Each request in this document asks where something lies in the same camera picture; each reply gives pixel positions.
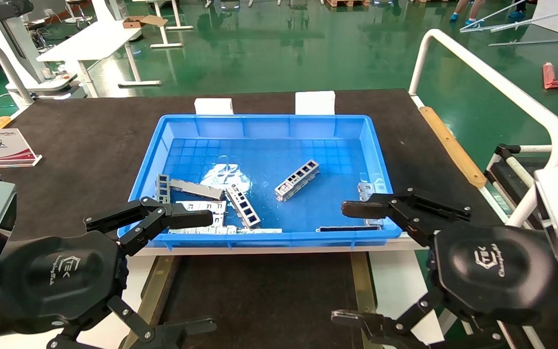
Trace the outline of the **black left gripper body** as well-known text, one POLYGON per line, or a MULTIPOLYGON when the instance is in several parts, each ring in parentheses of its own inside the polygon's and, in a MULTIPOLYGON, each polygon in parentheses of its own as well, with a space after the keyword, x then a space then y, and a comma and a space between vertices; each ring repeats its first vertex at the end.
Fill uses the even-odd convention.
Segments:
POLYGON ((122 296, 127 276, 124 252, 99 232, 11 242, 0 257, 6 325, 21 334, 91 329, 111 313, 107 302, 122 296))

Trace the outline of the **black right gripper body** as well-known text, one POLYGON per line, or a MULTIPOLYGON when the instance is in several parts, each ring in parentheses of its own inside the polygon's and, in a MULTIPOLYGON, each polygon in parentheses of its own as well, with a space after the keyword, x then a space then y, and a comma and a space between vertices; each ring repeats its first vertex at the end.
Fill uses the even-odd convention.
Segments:
POLYGON ((461 314, 536 324, 558 270, 547 238, 504 225, 451 224, 434 237, 437 280, 461 314))

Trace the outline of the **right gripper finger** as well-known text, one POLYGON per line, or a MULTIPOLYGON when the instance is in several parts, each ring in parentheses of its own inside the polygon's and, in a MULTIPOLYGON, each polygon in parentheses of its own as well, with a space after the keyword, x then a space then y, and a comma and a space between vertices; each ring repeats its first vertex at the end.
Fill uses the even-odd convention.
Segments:
POLYGON ((401 193, 374 193, 366 201, 344 201, 344 216, 363 219, 388 218, 421 247, 434 246, 434 237, 449 224, 471 220, 472 210, 449 197, 409 188, 401 193))
POLYGON ((337 325, 359 328, 369 342, 397 349, 500 349, 502 335, 492 329, 452 341, 426 344, 413 334, 416 327, 434 308, 445 304, 448 297, 441 291, 429 291, 400 318, 393 319, 372 312, 334 310, 331 320, 337 325))

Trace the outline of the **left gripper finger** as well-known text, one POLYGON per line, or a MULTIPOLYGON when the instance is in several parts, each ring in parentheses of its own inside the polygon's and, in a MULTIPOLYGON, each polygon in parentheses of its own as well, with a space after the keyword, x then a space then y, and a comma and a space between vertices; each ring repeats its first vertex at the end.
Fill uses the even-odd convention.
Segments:
POLYGON ((121 208, 84 219, 87 232, 99 231, 103 234, 135 223, 131 230, 116 240, 120 250, 128 256, 137 254, 164 230, 208 227, 213 221, 209 210, 189 211, 182 204, 164 204, 150 197, 142 197, 121 208))
POLYGON ((179 349, 188 336, 217 329, 215 320, 210 317, 151 327, 119 296, 108 300, 108 308, 137 336, 131 349, 179 349))

